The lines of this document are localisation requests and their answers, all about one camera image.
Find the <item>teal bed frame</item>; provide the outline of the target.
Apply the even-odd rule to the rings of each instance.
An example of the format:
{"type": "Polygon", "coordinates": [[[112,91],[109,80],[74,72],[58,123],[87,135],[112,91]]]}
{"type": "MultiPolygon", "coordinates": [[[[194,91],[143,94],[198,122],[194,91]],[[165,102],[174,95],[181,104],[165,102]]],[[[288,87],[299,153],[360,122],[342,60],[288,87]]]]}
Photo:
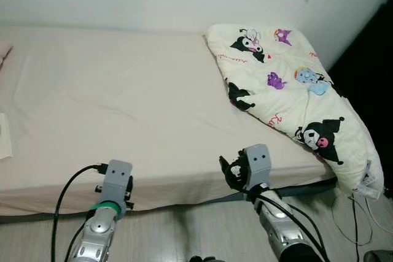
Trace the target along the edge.
{"type": "MultiPolygon", "coordinates": [[[[329,180],[322,180],[314,183],[305,185],[294,185],[289,187],[276,188],[280,197],[295,197],[295,196],[308,196],[322,194],[326,191],[331,191],[336,187],[337,178],[331,178],[329,180]]],[[[217,198],[209,201],[202,201],[196,204],[184,204],[184,205],[170,205],[163,206],[149,210],[132,210],[132,214],[148,214],[148,212],[163,210],[163,209],[185,209],[189,207],[208,205],[212,203],[225,202],[225,201],[244,201],[244,195],[241,193],[234,193],[232,195],[225,196],[223,198],[217,198]]],[[[31,221],[51,221],[53,220],[53,214],[48,212],[42,212],[41,214],[32,215],[0,215],[0,225],[7,225],[8,223],[19,223],[19,222],[31,222],[31,221]]]]}

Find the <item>mattress with white sheet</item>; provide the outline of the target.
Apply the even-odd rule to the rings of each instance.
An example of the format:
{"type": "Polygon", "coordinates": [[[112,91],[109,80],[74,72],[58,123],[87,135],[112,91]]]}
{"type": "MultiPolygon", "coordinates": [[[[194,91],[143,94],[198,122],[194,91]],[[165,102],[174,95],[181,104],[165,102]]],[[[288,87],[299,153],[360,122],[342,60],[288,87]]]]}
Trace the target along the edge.
{"type": "Polygon", "coordinates": [[[86,166],[132,164],[136,210],[232,194],[219,156],[265,144],[274,187],[332,178],[316,156],[233,107],[200,34],[0,26],[0,215],[52,214],[86,166]]]}

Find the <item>black wardrobe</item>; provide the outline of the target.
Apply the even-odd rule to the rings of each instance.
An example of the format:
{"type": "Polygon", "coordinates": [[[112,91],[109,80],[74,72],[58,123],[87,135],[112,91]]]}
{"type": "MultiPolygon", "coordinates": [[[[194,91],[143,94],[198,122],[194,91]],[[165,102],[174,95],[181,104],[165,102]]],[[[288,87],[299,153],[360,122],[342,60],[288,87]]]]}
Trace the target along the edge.
{"type": "Polygon", "coordinates": [[[338,80],[338,89],[349,96],[370,131],[381,158],[387,198],[392,197],[393,181],[392,9],[393,0],[382,4],[337,64],[329,69],[329,74],[338,80]]]}

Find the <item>cream cartoon print quilt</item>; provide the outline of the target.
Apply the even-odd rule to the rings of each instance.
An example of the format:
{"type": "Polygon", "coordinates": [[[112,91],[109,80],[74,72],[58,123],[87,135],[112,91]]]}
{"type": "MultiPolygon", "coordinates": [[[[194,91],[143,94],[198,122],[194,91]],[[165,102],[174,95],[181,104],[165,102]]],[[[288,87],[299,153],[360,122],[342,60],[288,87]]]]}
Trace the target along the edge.
{"type": "Polygon", "coordinates": [[[342,191],[384,195],[384,171],[368,128],[301,32],[219,24],[205,38],[237,108],[325,161],[342,191]]]}

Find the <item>grey white floor object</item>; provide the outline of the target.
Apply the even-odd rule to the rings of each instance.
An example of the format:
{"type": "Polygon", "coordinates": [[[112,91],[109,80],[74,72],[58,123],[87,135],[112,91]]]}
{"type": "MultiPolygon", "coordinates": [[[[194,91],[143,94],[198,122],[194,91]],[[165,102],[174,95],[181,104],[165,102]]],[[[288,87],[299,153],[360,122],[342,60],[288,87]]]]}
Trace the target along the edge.
{"type": "Polygon", "coordinates": [[[392,250],[371,250],[366,252],[361,262],[393,262],[392,250]]]}

